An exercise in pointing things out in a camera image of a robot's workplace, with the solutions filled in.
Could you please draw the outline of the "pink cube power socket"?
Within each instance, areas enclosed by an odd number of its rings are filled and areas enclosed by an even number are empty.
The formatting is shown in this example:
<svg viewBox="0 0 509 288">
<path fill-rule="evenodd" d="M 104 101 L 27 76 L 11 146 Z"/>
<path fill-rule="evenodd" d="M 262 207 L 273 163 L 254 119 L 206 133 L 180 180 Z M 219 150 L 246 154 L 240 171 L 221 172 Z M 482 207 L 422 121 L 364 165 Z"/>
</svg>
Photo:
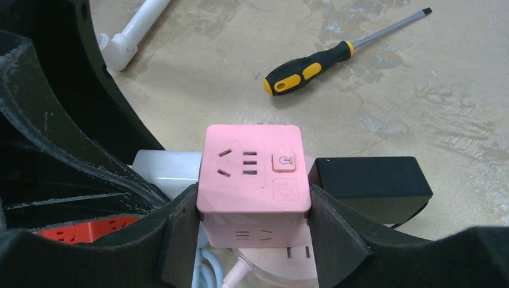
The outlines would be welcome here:
<svg viewBox="0 0 509 288">
<path fill-rule="evenodd" d="M 197 209 L 210 245 L 238 257 L 220 287 L 236 287 L 249 273 L 277 287 L 312 287 L 311 205 L 297 126 L 207 128 Z"/>
</svg>

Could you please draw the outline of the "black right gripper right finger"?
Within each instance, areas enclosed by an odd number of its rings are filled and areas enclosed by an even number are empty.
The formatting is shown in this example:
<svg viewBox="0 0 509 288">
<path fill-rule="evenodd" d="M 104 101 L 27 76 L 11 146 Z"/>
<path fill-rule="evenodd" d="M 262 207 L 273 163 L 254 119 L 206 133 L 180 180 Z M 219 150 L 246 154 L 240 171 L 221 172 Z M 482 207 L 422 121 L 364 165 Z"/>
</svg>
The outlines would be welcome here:
<svg viewBox="0 0 509 288">
<path fill-rule="evenodd" d="M 431 241 L 391 229 L 313 185 L 309 228 L 320 287 L 507 287 L 508 228 Z"/>
</svg>

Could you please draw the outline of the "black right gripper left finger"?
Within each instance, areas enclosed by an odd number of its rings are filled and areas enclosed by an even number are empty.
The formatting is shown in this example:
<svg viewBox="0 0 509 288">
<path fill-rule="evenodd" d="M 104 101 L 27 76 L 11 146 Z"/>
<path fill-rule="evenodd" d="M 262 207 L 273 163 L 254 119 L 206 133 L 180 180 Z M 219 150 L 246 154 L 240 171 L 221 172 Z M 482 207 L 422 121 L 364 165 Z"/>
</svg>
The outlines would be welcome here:
<svg viewBox="0 0 509 288">
<path fill-rule="evenodd" d="M 190 287 L 199 231 L 197 185 L 90 244 L 1 233 L 2 287 Z"/>
</svg>

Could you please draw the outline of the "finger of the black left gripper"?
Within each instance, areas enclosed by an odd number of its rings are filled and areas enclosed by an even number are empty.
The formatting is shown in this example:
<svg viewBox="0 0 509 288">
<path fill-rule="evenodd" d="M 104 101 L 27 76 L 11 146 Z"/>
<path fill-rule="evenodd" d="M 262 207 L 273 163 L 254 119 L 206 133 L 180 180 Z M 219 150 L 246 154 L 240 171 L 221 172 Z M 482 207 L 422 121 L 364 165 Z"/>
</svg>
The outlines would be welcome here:
<svg viewBox="0 0 509 288">
<path fill-rule="evenodd" d="M 32 41 L 1 32 L 1 225 L 39 230 L 146 215 L 168 198 L 86 136 L 50 88 Z"/>
<path fill-rule="evenodd" d="M 1 2 L 1 95 L 8 91 L 34 105 L 44 131 L 56 113 L 43 99 L 55 97 L 89 139 L 125 164 L 140 150 L 163 149 L 108 72 L 88 1 Z"/>
</svg>

